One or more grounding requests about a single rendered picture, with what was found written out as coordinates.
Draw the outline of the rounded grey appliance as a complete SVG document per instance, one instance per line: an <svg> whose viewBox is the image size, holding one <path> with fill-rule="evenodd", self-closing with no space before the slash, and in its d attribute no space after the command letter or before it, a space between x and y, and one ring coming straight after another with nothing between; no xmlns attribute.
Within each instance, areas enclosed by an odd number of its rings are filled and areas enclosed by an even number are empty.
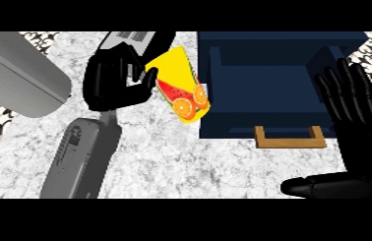
<svg viewBox="0 0 372 241"><path fill-rule="evenodd" d="M52 114L71 80L16 31L0 31L0 106L31 118Z"/></svg>

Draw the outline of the yellow fruit print cup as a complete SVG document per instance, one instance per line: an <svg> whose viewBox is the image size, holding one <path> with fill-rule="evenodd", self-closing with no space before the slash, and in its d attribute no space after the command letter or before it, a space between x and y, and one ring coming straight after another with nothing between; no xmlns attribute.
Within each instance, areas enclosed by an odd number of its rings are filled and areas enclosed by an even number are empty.
<svg viewBox="0 0 372 241"><path fill-rule="evenodd" d="M156 89L183 123L196 122L211 104L182 46L171 48L146 65L158 69Z"/></svg>

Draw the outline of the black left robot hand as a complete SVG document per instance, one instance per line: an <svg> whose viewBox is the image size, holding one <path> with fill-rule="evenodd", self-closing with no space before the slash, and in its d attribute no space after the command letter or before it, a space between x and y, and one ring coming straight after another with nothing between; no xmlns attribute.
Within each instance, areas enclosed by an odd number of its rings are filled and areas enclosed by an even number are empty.
<svg viewBox="0 0 372 241"><path fill-rule="evenodd" d="M124 42L111 49L96 50L83 80L83 98L91 111L105 112L149 100L158 69L152 67L140 78L139 60L134 48Z"/></svg>

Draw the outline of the grey and black appliance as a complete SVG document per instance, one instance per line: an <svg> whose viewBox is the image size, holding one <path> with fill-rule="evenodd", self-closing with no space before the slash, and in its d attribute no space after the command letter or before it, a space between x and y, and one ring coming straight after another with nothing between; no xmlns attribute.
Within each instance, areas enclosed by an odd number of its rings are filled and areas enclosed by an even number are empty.
<svg viewBox="0 0 372 241"><path fill-rule="evenodd" d="M111 31L100 42L100 49L111 49L121 42L137 52L140 63L149 63L170 49L174 31Z"/></svg>

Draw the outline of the navy blue drawer front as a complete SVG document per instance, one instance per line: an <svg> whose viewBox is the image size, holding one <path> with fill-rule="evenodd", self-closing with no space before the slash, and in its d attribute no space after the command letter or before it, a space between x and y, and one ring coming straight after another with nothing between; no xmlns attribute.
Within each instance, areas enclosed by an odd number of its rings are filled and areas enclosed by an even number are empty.
<svg viewBox="0 0 372 241"><path fill-rule="evenodd" d="M326 138L335 137L326 113L213 113L201 120L201 139L252 139L252 127L264 128L269 139L307 138L308 128L320 126Z"/></svg>

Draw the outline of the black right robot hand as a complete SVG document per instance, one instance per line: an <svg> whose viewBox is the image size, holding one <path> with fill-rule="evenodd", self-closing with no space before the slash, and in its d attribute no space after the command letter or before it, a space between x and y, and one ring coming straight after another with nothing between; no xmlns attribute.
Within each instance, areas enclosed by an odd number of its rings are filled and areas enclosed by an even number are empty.
<svg viewBox="0 0 372 241"><path fill-rule="evenodd" d="M337 59L314 75L334 123L344 172L288 179L285 195L306 199L372 199L372 82L363 67Z"/></svg>

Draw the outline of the navy blue drawer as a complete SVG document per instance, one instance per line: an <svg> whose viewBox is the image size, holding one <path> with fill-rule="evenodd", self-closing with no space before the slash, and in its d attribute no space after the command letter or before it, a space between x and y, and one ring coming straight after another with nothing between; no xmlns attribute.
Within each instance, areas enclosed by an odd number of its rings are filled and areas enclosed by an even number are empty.
<svg viewBox="0 0 372 241"><path fill-rule="evenodd" d="M210 112L328 114L314 75L366 40L363 31L201 31L198 78Z"/></svg>
<svg viewBox="0 0 372 241"><path fill-rule="evenodd" d="M307 138L308 128L320 126L326 138L335 137L326 113L213 113L201 120L201 139L252 139L252 127L264 128L269 139Z"/></svg>

